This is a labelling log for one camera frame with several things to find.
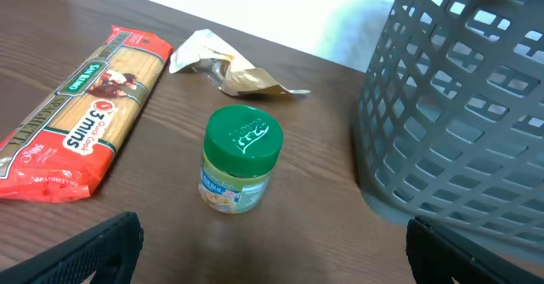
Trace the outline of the beige pouch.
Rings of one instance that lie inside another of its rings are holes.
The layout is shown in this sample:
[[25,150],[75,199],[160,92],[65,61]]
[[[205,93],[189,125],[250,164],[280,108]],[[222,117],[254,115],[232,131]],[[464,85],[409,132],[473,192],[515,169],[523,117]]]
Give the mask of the beige pouch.
[[195,31],[170,56],[168,71],[201,73],[218,90],[237,97],[248,94],[301,95],[277,82],[265,69],[256,67],[240,52],[209,29]]

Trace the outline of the green lid jar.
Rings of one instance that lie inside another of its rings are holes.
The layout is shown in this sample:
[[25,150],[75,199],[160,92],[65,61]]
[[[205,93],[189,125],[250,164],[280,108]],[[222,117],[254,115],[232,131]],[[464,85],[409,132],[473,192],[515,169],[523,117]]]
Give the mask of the green lid jar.
[[198,190],[222,213],[245,213],[263,197],[283,146],[281,125],[248,105],[228,105],[209,118]]

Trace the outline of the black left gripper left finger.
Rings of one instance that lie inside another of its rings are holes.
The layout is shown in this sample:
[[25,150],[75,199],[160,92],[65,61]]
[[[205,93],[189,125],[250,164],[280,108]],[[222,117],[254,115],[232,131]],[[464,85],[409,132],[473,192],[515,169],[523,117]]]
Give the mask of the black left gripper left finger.
[[1,272],[2,283],[129,283],[143,247],[134,212],[123,212]]

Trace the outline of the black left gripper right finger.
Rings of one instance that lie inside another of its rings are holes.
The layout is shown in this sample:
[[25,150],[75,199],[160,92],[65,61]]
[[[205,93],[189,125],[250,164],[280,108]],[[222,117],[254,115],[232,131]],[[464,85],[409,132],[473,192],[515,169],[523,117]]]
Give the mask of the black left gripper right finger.
[[543,284],[543,279],[429,218],[407,224],[405,252],[417,284]]

